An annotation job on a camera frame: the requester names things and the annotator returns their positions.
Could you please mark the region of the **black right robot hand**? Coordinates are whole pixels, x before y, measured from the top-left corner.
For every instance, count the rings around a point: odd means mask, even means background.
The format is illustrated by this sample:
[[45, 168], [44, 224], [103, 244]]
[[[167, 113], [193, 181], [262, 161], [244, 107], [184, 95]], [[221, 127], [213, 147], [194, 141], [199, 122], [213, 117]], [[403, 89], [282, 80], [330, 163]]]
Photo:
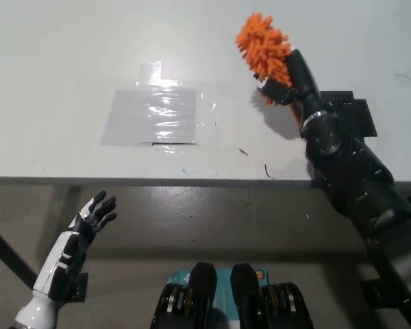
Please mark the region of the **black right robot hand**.
[[322, 99], [301, 52], [298, 49], [292, 50], [290, 55], [286, 56], [284, 64], [288, 69], [290, 85], [266, 77], [257, 85], [260, 94], [271, 104], [289, 106], [301, 131], [317, 117], [334, 115], [332, 106]]

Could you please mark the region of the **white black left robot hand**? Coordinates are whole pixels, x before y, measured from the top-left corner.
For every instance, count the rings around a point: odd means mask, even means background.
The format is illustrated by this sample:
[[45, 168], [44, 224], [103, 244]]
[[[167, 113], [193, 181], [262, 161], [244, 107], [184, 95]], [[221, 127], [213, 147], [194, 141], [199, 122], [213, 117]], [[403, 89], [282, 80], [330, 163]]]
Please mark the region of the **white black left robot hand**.
[[107, 223], [116, 219], [116, 198], [95, 195], [75, 215], [51, 248], [32, 287], [32, 298], [13, 328], [56, 328], [58, 313], [75, 294], [87, 249]]

